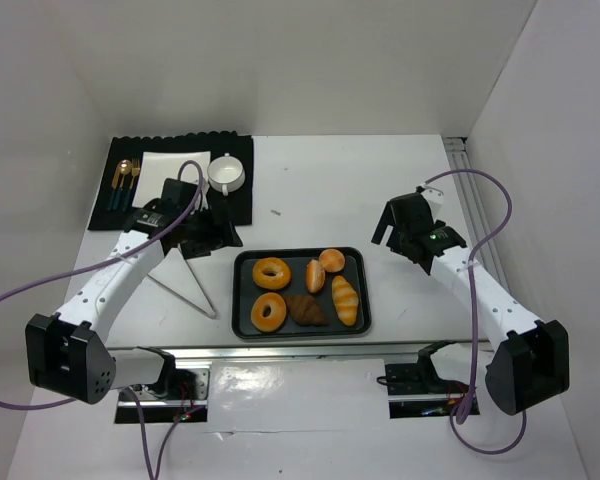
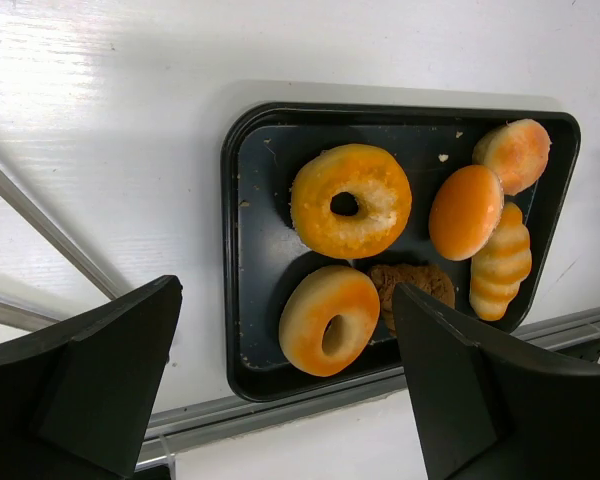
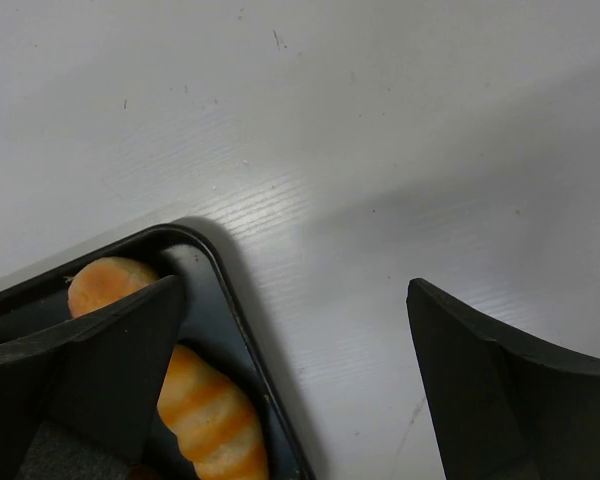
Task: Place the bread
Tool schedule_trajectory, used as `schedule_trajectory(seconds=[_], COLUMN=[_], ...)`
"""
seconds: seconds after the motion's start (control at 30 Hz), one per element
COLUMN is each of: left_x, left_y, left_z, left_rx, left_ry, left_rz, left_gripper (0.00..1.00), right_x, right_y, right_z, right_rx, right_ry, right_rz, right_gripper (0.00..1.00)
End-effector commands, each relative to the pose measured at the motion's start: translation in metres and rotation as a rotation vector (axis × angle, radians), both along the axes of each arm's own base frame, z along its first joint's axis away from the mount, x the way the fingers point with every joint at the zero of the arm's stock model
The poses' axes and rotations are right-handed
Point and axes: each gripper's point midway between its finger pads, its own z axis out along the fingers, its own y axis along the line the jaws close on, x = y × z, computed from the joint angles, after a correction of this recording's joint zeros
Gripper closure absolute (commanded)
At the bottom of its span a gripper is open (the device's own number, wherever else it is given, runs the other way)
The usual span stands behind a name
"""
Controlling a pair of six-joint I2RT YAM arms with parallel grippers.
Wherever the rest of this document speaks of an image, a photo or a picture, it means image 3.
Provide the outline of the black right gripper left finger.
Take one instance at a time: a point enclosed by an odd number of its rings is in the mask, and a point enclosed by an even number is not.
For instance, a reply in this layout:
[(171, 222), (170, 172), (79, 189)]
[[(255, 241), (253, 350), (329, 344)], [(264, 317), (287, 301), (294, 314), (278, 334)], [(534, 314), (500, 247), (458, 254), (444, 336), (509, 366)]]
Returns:
[(140, 462), (186, 299), (170, 275), (100, 310), (0, 333), (0, 479), (123, 479)]

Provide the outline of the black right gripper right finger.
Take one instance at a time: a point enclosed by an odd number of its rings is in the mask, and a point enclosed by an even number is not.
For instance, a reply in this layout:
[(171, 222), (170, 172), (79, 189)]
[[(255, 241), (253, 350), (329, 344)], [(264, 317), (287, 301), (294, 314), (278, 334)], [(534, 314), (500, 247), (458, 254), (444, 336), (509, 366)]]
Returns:
[(600, 479), (600, 359), (483, 314), (424, 279), (406, 300), (449, 479)]

